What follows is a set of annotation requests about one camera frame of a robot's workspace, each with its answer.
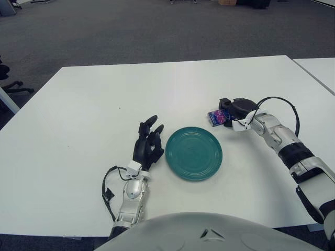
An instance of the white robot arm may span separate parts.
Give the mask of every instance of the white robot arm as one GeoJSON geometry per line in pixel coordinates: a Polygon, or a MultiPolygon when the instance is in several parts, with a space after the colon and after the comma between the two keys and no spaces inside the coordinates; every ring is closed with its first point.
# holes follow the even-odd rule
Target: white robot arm
{"type": "MultiPolygon", "coordinates": [[[[227,99],[221,102],[226,102],[226,106],[232,104],[227,99]]],[[[296,136],[299,127],[294,133],[275,116],[260,110],[258,105],[244,119],[231,122],[235,131],[253,129],[276,152],[297,182],[296,192],[307,212],[316,222],[323,224],[327,239],[335,243],[335,174],[296,136]]]]}

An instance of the cardboard box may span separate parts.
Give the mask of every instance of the cardboard box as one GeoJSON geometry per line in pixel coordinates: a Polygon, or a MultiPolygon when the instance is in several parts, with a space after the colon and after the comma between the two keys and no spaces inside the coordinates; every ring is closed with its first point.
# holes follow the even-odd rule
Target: cardboard box
{"type": "Polygon", "coordinates": [[[236,0],[218,0],[220,5],[236,5],[236,0]]]}

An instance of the white table leg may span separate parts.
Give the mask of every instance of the white table leg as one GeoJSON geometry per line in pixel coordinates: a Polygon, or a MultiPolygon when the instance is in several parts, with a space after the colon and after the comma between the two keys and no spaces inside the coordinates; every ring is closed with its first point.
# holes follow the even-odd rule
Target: white table leg
{"type": "Polygon", "coordinates": [[[0,99],[5,103],[6,106],[9,107],[9,109],[16,114],[20,108],[12,101],[12,99],[5,93],[5,91],[0,87],[0,99]]]}

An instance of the black cable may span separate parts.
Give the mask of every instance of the black cable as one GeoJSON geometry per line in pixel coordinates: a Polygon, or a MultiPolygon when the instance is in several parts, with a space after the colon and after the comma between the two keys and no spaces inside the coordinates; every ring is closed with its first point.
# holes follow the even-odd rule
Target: black cable
{"type": "Polygon", "coordinates": [[[124,178],[121,176],[120,169],[122,169],[122,170],[126,170],[124,167],[118,167],[117,169],[119,170],[119,175],[120,175],[120,178],[121,178],[122,180],[124,180],[124,181],[129,181],[129,180],[131,180],[131,179],[124,179],[124,178]]]}
{"type": "Polygon", "coordinates": [[[252,116],[252,118],[251,118],[251,120],[250,120],[250,122],[249,122],[248,124],[250,124],[250,123],[253,121],[253,119],[254,119],[254,117],[255,117],[257,111],[260,109],[260,105],[263,104],[263,103],[264,103],[265,101],[267,101],[268,99],[272,99],[272,98],[274,98],[274,99],[280,99],[280,100],[282,100],[282,101],[285,101],[286,103],[288,103],[288,104],[292,107],[293,112],[294,112],[294,114],[295,114],[295,118],[296,118],[295,135],[298,137],[298,135],[299,135],[299,131],[300,131],[300,119],[299,119],[299,115],[298,115],[298,112],[297,112],[297,110],[295,109],[294,105],[293,105],[290,101],[286,100],[285,98],[281,98],[281,97],[266,97],[266,98],[263,98],[262,100],[260,100],[260,101],[257,103],[257,105],[256,105],[256,106],[257,106],[257,109],[256,109],[255,113],[253,114],[253,116],[252,116]]]}
{"type": "Polygon", "coordinates": [[[108,209],[108,212],[110,213],[111,215],[111,218],[113,219],[113,221],[115,221],[115,215],[113,214],[111,208],[110,208],[110,205],[109,205],[109,201],[111,200],[111,198],[114,196],[114,194],[110,191],[110,190],[105,190],[105,181],[106,181],[106,178],[108,176],[108,174],[114,170],[116,170],[118,167],[117,166],[113,166],[112,168],[110,168],[107,173],[105,174],[105,177],[103,179],[103,184],[102,184],[102,196],[103,196],[103,200],[104,200],[104,203],[108,209]]]}

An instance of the chair leg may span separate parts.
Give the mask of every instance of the chair leg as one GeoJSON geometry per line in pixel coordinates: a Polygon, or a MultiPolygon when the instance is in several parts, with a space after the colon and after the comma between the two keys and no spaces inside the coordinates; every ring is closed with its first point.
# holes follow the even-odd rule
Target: chair leg
{"type": "Polygon", "coordinates": [[[20,89],[5,89],[4,91],[7,93],[18,93],[18,92],[24,92],[24,91],[33,93],[35,90],[32,88],[20,88],[20,89]]]}
{"type": "Polygon", "coordinates": [[[14,81],[10,85],[6,85],[6,86],[2,87],[2,89],[3,90],[9,89],[9,88],[12,88],[14,85],[21,86],[21,85],[23,85],[23,82],[21,82],[21,81],[14,81]]]}

